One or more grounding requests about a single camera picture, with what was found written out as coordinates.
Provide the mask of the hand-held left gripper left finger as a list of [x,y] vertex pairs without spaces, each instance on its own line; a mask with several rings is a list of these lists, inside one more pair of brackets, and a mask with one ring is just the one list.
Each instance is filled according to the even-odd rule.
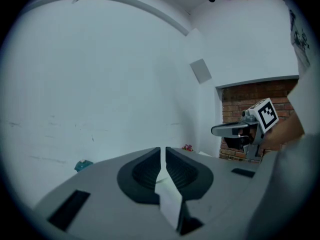
[[174,240],[160,212],[158,147],[94,163],[49,192],[35,212],[55,240]]

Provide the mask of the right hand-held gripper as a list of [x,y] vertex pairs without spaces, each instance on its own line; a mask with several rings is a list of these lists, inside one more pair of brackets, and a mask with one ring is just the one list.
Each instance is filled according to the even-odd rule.
[[213,126],[211,134],[223,139],[232,149],[243,151],[247,158],[258,158],[262,142],[279,117],[270,98],[242,111],[238,122]]

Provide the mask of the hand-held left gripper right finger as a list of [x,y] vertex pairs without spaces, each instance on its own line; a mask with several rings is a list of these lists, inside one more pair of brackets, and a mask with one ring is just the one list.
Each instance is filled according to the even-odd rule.
[[166,170],[182,197],[177,232],[208,224],[247,188],[257,163],[226,160],[166,147]]

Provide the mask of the white A4 paper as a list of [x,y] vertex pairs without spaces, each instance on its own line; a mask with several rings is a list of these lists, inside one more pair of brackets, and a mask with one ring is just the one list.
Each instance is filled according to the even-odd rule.
[[176,230],[179,224],[182,195],[167,171],[166,155],[160,155],[161,169],[156,178],[154,192],[159,195],[159,210],[168,223]]

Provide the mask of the person's right forearm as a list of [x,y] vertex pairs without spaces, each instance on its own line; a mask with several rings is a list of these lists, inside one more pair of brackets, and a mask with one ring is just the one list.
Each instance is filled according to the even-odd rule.
[[265,135],[261,144],[262,155],[270,151],[278,151],[286,144],[300,139],[305,134],[302,124],[295,110],[290,116],[281,122],[278,122]]

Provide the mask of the small teal desk lamp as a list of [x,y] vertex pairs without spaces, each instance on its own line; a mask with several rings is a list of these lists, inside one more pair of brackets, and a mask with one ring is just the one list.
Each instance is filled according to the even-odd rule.
[[89,161],[89,160],[85,160],[85,159],[81,159],[80,161],[78,161],[74,167],[74,170],[78,173],[81,170],[85,169],[86,167],[92,165],[93,162]]

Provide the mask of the person's grey printed shirt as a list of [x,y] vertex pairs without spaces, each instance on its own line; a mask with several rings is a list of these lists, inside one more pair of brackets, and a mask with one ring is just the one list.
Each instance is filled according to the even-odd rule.
[[247,240],[311,240],[320,215],[320,43],[294,0],[283,0],[299,79],[288,95],[304,135],[285,145],[275,159],[265,194]]

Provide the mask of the grey wall panel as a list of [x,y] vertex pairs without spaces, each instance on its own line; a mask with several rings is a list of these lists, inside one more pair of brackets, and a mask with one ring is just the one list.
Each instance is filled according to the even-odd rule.
[[212,79],[212,75],[203,58],[198,59],[189,65],[200,85]]

